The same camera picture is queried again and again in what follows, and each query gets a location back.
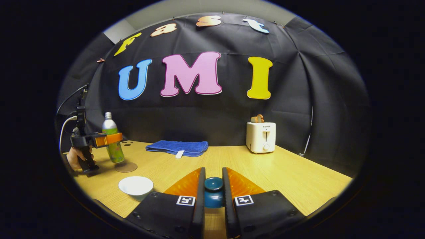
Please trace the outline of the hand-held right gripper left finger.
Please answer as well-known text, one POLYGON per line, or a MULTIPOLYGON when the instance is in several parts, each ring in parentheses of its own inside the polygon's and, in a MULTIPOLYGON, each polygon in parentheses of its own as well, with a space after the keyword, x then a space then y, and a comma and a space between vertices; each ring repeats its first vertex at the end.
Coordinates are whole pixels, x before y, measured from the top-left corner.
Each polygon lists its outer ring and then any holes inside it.
POLYGON ((203 239, 205 236, 205 168, 187 175, 194 193, 150 192, 125 218, 151 239, 203 239))

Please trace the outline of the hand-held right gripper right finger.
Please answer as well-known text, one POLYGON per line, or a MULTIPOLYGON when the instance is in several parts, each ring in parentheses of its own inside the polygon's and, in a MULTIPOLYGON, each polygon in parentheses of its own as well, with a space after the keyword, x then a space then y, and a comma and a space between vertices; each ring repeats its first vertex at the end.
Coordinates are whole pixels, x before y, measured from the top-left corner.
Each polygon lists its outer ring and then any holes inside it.
POLYGON ((231 168, 222 179, 228 239, 273 239, 306 218, 281 192, 266 192, 231 168))

